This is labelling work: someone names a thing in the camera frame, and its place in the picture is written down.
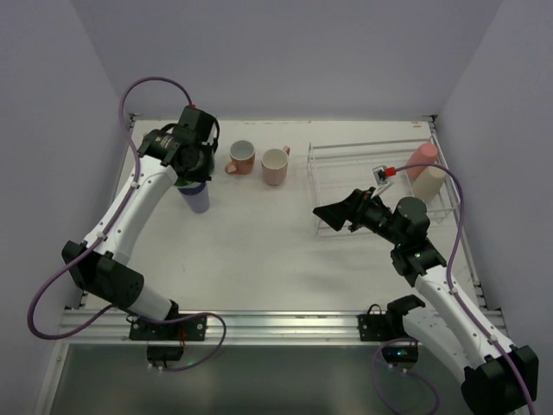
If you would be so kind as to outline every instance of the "gray wall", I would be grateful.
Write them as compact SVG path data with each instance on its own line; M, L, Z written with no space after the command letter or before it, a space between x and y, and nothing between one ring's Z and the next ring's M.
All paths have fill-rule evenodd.
M438 131L467 193L467 233L486 297L541 361L553 412L553 3L505 0Z
M445 104L501 0L72 0L120 93L151 74L224 117L420 118ZM170 86L130 108L181 110Z
M53 346L29 333L29 301L67 239L105 210L124 141L117 96L68 1L3 1L0 45L0 402L20 415L33 410ZM69 281L39 306L48 332L74 297Z

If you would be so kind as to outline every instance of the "orange mug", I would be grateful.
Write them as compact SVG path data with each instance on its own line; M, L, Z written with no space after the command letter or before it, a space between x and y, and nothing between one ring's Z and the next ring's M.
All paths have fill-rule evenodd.
M232 161L225 166L228 175L249 175L256 160L256 151L249 141L240 140L231 145Z

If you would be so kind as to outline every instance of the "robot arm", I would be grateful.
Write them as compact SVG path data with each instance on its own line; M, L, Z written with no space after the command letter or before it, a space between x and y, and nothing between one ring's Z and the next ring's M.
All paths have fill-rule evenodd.
M390 241L397 273L415 287L438 312L434 316L415 296L388 304L384 316L392 338L410 335L421 341L461 383L463 398L476 414L505 414L525 404L524 395L498 346L520 372L532 400L537 395L538 360L530 347L515 347L472 303L457 281L447 279L446 260L427 237L426 205L405 197L392 212L374 195L374 188L354 190L344 201L313 213L335 231L350 221L349 230L366 227ZM478 324L492 334L489 341L463 309L459 297Z
M153 130L144 137L138 149L140 177L130 175L104 217L80 244L68 241L63 248L61 255L68 264L98 237L103 238L90 255L70 270L79 288L131 314L155 320L178 316L178 305L152 290L143 276L127 264L140 232L165 192L177 180L211 180L217 148L213 137L215 123L213 116L187 106L177 124ZM130 187L135 191L117 214ZM116 219L110 232L102 234L112 218Z

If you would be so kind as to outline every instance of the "white table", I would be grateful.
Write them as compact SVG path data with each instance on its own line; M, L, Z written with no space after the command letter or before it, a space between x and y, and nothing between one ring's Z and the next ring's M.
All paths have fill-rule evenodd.
M169 121L137 121L133 140ZM222 120L211 207L194 214L176 189L165 194L136 244L129 267L182 310L347 311L416 293L390 260L391 245L372 236L317 239L314 236L306 162L309 143L343 144L426 138L426 123L386 121ZM229 176L229 147L239 139L257 150L248 176ZM288 177L273 188L261 179L260 160L270 148L291 147ZM133 167L127 156L121 181ZM445 258L454 239L450 225L430 238ZM454 272L475 300L461 250ZM89 296L86 308L105 303Z

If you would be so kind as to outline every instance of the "wire rack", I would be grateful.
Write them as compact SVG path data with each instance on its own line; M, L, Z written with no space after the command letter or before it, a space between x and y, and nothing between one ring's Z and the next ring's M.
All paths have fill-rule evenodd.
M446 165L442 150L432 136L426 139L380 141L358 144L312 145L309 144L308 177L315 207L343 201L355 188L379 188L374 172L381 166L399 167L407 163L413 152L424 143L435 144L438 149L438 163ZM399 200L412 196L412 183L405 171L389 178L390 187L380 195L382 201L392 210ZM439 194L426 203L432 227L443 226L459 204L451 178ZM315 217L315 235L334 236L337 233L319 218ZM355 234L370 234L366 229Z

